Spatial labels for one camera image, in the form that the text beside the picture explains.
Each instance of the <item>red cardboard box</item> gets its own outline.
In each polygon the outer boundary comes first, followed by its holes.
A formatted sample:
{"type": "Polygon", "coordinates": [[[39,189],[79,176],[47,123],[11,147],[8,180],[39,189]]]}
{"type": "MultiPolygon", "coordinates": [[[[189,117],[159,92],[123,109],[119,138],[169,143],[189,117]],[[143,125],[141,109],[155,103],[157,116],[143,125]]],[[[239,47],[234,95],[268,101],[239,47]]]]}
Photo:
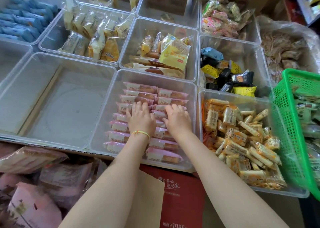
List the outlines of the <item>red cardboard box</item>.
{"type": "Polygon", "coordinates": [[[205,190],[199,179],[147,165],[140,170],[165,183],[160,228],[202,227],[205,190]]]}

